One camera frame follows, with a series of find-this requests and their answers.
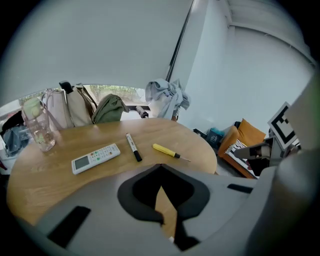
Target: orange chair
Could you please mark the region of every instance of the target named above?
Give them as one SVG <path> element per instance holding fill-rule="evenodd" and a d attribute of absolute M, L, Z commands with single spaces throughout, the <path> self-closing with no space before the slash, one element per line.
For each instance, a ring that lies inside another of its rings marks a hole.
<path fill-rule="evenodd" d="M 257 128 L 253 127 L 246 120 L 242 119 L 242 122 L 237 129 L 235 126 L 232 126 L 228 131 L 227 135 L 223 138 L 221 146 L 218 150 L 218 156 L 230 165 L 236 168 L 241 174 L 246 178 L 255 179 L 255 177 L 244 169 L 240 164 L 228 156 L 225 152 L 230 145 L 236 143 L 237 140 L 241 141 L 246 146 L 250 147 L 264 141 L 266 134 Z"/>

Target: remote control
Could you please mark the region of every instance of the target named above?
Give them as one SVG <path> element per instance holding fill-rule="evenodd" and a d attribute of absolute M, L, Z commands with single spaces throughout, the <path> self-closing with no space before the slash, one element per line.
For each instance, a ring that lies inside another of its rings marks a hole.
<path fill-rule="evenodd" d="M 119 155 L 120 150 L 118 149 L 117 145 L 111 144 L 72 160 L 72 172 L 73 174 L 77 175 Z"/>

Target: wooden table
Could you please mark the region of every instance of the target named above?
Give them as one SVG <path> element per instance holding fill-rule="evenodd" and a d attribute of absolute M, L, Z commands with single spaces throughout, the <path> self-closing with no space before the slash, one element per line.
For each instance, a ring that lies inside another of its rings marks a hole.
<path fill-rule="evenodd" d="M 128 144 L 130 133 L 142 157 L 136 158 Z M 217 158 L 209 144 L 183 125 L 162 118 L 146 118 L 88 125 L 55 132 L 56 144 L 41 152 L 35 143 L 17 158 L 7 189 L 7 203 L 16 216 L 32 225 L 53 205 L 93 180 L 134 170 L 137 167 L 166 163 L 214 174 Z M 92 169 L 74 175 L 71 160 L 112 143 L 121 154 Z M 152 148 L 157 143 L 191 162 L 173 158 Z M 163 189 L 157 196 L 156 210 L 164 216 L 165 234 L 174 236 L 177 212 Z"/>

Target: green bag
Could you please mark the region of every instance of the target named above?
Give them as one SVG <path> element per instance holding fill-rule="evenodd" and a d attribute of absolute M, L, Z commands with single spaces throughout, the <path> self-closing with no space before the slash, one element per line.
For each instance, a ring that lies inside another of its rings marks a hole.
<path fill-rule="evenodd" d="M 117 95 L 108 94 L 100 101 L 91 120 L 94 124 L 120 121 L 123 111 L 128 113 L 130 110 L 122 99 Z"/>

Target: yellow screwdriver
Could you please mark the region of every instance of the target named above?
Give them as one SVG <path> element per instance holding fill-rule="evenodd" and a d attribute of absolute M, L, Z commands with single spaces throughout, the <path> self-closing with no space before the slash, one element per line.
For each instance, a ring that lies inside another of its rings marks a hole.
<path fill-rule="evenodd" d="M 165 153 L 169 156 L 172 156 L 173 158 L 181 158 L 181 159 L 184 159 L 186 161 L 189 161 L 191 162 L 189 159 L 186 159 L 184 157 L 182 157 L 181 155 L 177 154 L 176 152 L 173 152 L 172 150 L 168 149 L 168 148 L 165 148 L 164 146 L 160 146 L 158 144 L 153 144 L 152 147 L 155 149 L 155 150 L 158 150 L 162 153 Z"/>

